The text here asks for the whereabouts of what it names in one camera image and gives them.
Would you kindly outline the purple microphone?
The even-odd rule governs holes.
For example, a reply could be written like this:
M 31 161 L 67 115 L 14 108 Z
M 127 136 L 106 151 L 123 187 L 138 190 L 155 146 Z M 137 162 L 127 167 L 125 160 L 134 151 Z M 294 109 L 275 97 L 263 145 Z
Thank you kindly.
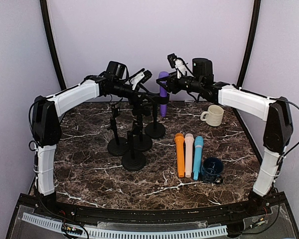
M 167 77 L 167 76 L 169 76 L 169 73 L 168 73 L 168 72 L 166 72 L 166 71 L 161 71 L 161 72 L 159 73 L 158 78 L 160 79 L 160 78 L 164 78 L 164 77 Z M 160 95 L 161 97 L 163 97 L 163 98 L 166 98 L 166 97 L 167 97 L 167 91 L 166 91 L 162 86 L 160 86 L 160 92 L 159 92 L 159 95 Z M 167 112 L 167 104 L 161 104 L 161 105 L 160 105 L 160 115 L 161 115 L 162 117 L 165 117 L 165 116 L 166 116 L 166 112 Z

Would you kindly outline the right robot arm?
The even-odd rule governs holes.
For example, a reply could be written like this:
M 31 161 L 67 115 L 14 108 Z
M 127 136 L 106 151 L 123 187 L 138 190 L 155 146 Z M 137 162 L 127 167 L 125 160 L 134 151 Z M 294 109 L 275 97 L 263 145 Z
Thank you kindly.
M 177 94 L 182 90 L 194 92 L 210 103 L 241 110 L 266 122 L 264 156 L 252 190 L 254 195 L 266 196 L 279 176 L 284 158 L 290 152 L 288 144 L 294 131 L 290 106 L 293 103 L 284 97 L 267 97 L 225 82 L 215 82 L 212 61 L 209 59 L 192 59 L 191 70 L 182 58 L 174 54 L 168 55 L 167 59 L 175 71 L 156 82 L 168 93 Z

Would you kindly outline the black stand of blue microphone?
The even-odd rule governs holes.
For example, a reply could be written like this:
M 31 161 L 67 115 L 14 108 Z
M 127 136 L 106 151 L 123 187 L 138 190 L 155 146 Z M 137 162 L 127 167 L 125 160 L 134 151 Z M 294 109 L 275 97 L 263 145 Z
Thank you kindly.
M 113 156 L 123 156 L 129 150 L 129 146 L 127 139 L 118 135 L 116 117 L 120 115 L 120 108 L 116 105 L 111 105 L 111 112 L 110 126 L 107 130 L 113 131 L 114 138 L 109 141 L 107 150 Z

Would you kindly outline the black stand of orange microphone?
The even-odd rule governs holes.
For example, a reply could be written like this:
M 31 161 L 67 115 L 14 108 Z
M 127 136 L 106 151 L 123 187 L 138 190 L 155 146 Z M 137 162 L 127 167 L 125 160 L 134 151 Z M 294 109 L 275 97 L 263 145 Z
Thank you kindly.
M 145 152 L 151 149 L 152 139 L 143 134 L 143 114 L 147 113 L 144 108 L 134 108 L 132 109 L 132 115 L 136 117 L 133 121 L 132 134 L 134 135 L 134 149 Z

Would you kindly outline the black stand of pink microphone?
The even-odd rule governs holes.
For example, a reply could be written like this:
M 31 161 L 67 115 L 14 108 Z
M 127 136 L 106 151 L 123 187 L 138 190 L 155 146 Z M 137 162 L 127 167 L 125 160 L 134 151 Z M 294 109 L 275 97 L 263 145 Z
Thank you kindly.
M 122 166 L 128 171 L 139 171 L 146 165 L 144 154 L 134 148 L 134 134 L 140 135 L 141 127 L 137 121 L 133 121 L 131 130 L 127 131 L 127 141 L 129 150 L 122 156 Z

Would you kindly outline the black stand of purple microphone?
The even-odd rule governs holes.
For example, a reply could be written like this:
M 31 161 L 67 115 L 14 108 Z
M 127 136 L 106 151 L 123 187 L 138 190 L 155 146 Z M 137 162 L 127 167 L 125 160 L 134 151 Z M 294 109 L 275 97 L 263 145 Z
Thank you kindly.
M 158 105 L 167 104 L 169 102 L 169 94 L 166 98 L 163 98 L 158 94 L 157 101 L 151 101 L 152 104 L 152 118 L 153 121 L 145 127 L 145 133 L 152 139 L 162 138 L 165 135 L 165 127 L 163 124 L 157 121 Z

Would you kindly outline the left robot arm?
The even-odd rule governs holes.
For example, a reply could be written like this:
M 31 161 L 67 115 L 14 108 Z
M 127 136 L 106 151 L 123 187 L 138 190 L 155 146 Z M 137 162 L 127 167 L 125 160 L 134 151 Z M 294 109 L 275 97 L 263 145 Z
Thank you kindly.
M 55 192 L 54 154 L 62 135 L 62 116 L 86 101 L 107 95 L 126 98 L 133 105 L 140 106 L 142 99 L 149 94 L 138 92 L 138 88 L 151 77 L 152 73 L 146 69 L 130 76 L 126 65 L 110 61 L 107 69 L 99 75 L 88 75 L 81 83 L 69 89 L 35 98 L 29 110 L 32 114 L 29 125 L 35 144 L 35 188 L 39 195 L 46 197 Z

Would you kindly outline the blue microphone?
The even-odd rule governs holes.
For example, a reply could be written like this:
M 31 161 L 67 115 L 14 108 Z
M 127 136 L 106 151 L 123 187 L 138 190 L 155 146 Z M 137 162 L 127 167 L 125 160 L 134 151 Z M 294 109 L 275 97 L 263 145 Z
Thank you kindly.
M 203 146 L 204 146 L 203 137 L 197 136 L 194 141 L 193 180 L 198 180 L 199 177 Z

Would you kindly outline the pink microphone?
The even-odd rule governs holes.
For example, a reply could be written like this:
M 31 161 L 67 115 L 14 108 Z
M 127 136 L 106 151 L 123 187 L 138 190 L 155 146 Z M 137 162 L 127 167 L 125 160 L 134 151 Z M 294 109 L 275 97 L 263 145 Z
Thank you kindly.
M 185 177 L 190 178 L 192 173 L 192 159 L 193 159 L 193 134 L 187 133 L 185 135 Z

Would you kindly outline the orange microphone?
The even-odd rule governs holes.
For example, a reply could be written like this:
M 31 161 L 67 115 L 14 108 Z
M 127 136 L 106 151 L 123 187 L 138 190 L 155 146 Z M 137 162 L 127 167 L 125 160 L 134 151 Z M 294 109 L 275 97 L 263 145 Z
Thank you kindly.
M 177 133 L 174 138 L 176 145 L 176 157 L 177 157 L 177 172 L 179 178 L 185 176 L 185 160 L 184 160 L 184 136 L 182 133 Z

